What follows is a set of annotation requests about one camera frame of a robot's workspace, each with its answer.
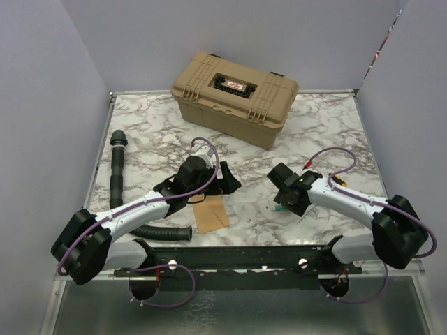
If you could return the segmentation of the brown kraft envelope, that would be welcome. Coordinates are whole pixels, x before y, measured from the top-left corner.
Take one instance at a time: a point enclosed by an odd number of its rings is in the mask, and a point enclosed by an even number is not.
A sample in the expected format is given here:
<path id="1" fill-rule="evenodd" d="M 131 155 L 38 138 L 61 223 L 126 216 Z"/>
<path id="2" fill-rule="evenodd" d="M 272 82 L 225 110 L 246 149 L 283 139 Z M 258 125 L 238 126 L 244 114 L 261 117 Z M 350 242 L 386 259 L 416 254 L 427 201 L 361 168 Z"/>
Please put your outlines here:
<path id="1" fill-rule="evenodd" d="M 205 234 L 230 226 L 223 197 L 221 195 L 196 195 L 191 198 L 196 226 L 200 234 Z"/>

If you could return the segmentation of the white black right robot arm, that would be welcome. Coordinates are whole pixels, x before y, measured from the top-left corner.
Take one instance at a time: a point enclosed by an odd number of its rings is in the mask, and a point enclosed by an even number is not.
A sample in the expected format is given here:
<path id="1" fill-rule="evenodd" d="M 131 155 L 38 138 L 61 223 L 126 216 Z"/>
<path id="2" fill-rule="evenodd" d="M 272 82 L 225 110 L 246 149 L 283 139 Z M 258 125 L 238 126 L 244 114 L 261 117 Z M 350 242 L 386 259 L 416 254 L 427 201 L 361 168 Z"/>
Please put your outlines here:
<path id="1" fill-rule="evenodd" d="M 340 192 L 322 174 L 306 171 L 298 175 L 283 163 L 267 178 L 277 187 L 277 204 L 298 216 L 311 205 L 325 207 L 351 218 L 369 229 L 356 236 L 337 236 L 321 251 L 322 268 L 336 273 L 357 261 L 380 260 L 394 269 L 405 269 L 427 241 L 428 233 L 409 201 L 399 195 L 392 199 L 367 196 L 343 188 Z"/>

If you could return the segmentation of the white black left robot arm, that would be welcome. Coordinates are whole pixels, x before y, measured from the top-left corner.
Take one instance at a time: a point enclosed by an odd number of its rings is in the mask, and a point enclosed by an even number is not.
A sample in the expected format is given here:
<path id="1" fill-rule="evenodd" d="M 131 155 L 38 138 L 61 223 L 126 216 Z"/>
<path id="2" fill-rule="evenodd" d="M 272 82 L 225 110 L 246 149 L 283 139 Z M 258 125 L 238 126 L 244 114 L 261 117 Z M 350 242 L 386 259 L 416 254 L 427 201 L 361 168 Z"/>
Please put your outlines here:
<path id="1" fill-rule="evenodd" d="M 217 167 L 207 158 L 190 156 L 176 174 L 137 200 L 97 214 L 75 212 L 51 248 L 57 273 L 78 285 L 88 283 L 105 269 L 110 248 L 120 237 L 178 212 L 197 194 L 230 195 L 240 187 L 227 162 Z"/>

